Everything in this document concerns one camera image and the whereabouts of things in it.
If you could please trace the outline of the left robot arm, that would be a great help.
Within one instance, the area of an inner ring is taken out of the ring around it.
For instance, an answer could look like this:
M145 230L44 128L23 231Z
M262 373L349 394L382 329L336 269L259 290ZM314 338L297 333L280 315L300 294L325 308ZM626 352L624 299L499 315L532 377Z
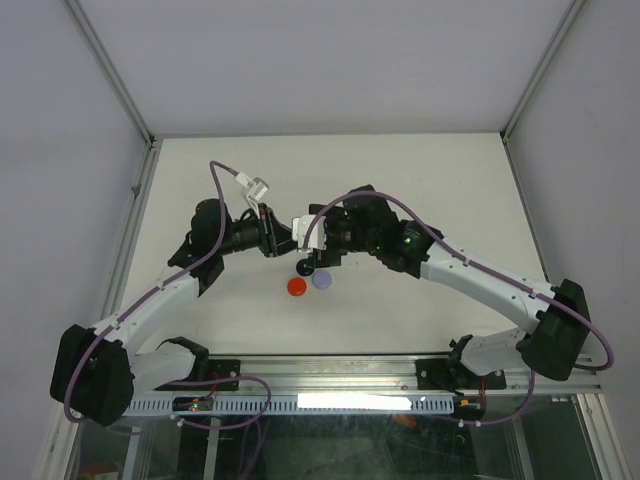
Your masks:
M87 418L110 426L138 394L173 382L201 387L210 373L206 347L174 337L143 354L143 344L214 284L225 256L258 249L275 258L297 247L296 226L281 223L265 204L233 220L223 201L201 201L183 243L145 294L91 327L74 324L63 333L51 397L62 403L72 422Z

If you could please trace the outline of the black charging case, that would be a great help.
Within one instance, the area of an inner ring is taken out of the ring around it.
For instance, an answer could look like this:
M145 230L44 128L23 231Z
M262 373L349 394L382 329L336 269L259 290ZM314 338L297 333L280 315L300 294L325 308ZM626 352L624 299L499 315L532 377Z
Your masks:
M315 269L315 263L312 259L301 259L296 263L296 272L301 277L311 276Z

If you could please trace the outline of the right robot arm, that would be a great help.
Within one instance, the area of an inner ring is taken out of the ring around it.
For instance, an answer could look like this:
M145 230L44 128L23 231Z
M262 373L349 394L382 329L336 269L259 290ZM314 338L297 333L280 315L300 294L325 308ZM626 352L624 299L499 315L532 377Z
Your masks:
M415 214L399 219L396 203L370 185L360 187L328 206L310 206L308 215L293 220L292 238L317 268L339 264L346 253L367 253L392 271L449 287L510 320L510 330L451 343L447 374L455 385L524 367L567 380L590 333L582 287L570 280L536 282L485 264Z

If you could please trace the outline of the purple charging case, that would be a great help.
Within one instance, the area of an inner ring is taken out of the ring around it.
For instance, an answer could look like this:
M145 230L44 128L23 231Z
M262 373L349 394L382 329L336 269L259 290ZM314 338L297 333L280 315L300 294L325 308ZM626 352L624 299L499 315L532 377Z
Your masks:
M328 271L316 270L312 275L312 284L318 290L328 289L332 282L332 276Z

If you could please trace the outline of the red charging case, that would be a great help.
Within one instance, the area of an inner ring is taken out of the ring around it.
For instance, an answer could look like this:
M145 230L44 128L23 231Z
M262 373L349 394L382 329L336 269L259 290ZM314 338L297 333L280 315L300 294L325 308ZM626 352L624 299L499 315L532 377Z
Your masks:
M291 296L299 297L306 293L307 291L307 282L302 277L294 277L291 278L287 282L287 291Z

